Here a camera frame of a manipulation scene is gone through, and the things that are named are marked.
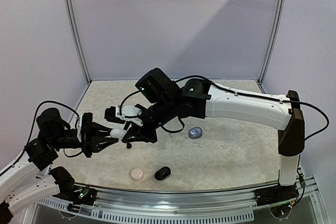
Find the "white charging case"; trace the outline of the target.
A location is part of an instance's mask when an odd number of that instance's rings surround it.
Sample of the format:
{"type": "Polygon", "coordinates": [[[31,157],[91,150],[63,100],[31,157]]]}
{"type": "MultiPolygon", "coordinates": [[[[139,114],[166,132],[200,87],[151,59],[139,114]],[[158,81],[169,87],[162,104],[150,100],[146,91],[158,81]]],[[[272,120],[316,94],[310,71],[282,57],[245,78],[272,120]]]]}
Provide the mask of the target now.
{"type": "Polygon", "coordinates": [[[110,131],[110,136],[112,138],[118,138],[119,140],[123,139],[127,131],[123,129],[112,129],[110,131]]]}

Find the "pink charging case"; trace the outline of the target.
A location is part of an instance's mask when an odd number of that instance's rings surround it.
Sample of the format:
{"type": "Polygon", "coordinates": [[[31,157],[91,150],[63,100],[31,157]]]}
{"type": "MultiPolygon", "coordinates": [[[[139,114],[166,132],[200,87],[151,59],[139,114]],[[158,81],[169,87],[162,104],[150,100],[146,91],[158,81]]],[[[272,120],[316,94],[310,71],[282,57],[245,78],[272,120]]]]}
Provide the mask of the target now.
{"type": "Polygon", "coordinates": [[[130,176],[133,181],[140,181],[143,179],[144,172],[140,168],[135,168],[131,171],[130,176]]]}

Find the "purple charging case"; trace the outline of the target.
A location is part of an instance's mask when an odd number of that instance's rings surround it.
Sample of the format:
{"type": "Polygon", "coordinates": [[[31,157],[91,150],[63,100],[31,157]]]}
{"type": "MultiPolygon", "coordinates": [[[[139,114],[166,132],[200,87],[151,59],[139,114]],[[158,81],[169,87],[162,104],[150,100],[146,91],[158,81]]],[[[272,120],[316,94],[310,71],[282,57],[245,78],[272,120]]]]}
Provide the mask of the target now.
{"type": "Polygon", "coordinates": [[[193,127],[189,129],[188,136],[190,139],[198,139],[203,136],[203,130],[200,127],[193,127]]]}

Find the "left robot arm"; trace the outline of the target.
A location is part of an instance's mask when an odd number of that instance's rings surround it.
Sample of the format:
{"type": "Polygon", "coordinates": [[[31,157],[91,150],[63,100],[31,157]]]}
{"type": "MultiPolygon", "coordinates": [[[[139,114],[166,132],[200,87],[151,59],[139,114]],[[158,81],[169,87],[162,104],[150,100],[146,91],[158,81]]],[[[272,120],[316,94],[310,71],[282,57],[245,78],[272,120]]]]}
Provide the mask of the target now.
{"type": "Polygon", "coordinates": [[[97,191],[89,186],[77,186],[61,166],[47,171],[32,184],[20,187],[26,179],[45,171],[58,158],[61,149],[78,148],[90,158],[118,142],[110,136],[110,128],[93,122],[92,118],[92,113],[85,113],[73,129],[61,118],[57,108],[48,108],[37,117],[37,138],[27,143],[13,163],[1,170],[1,223],[9,223],[22,209],[49,196],[74,205],[93,205],[97,191]]]}

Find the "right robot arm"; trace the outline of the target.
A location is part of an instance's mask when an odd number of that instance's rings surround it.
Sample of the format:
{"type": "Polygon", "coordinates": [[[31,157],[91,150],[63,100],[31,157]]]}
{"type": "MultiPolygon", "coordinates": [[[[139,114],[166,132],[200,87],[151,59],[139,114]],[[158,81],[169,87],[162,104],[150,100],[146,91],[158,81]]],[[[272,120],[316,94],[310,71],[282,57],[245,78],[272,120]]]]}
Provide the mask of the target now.
{"type": "Polygon", "coordinates": [[[131,127],[123,142],[157,141],[156,129],[174,118],[229,118],[270,126],[278,131],[278,185],[271,190],[276,201],[291,194],[299,157],[304,149],[305,121],[297,92],[262,94],[233,89],[201,76],[185,77],[183,87],[161,69],[147,72],[136,84],[149,108],[120,104],[115,115],[131,127]]]}

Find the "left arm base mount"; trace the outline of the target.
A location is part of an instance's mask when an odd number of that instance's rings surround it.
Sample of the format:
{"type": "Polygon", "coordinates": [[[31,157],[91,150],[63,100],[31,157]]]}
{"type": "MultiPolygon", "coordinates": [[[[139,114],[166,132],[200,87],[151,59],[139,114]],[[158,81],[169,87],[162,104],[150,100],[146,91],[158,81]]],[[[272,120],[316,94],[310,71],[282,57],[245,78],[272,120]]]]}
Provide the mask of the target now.
{"type": "Polygon", "coordinates": [[[97,199],[97,190],[90,186],[77,186],[75,182],[67,181],[58,184],[60,193],[53,197],[72,202],[73,205],[93,206],[97,199]]]}

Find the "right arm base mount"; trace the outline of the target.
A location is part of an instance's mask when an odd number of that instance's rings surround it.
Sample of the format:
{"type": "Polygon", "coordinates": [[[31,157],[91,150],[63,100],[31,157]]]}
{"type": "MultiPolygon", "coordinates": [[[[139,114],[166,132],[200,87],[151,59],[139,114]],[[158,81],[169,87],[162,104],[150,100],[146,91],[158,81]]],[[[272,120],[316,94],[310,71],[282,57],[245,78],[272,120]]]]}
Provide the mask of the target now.
{"type": "Polygon", "coordinates": [[[289,204],[289,208],[292,208],[302,199],[305,193],[306,182],[300,182],[300,186],[302,187],[301,194],[299,194],[296,184],[291,186],[277,184],[271,187],[256,189],[254,190],[254,195],[257,206],[271,205],[294,198],[295,200],[289,204]]]}

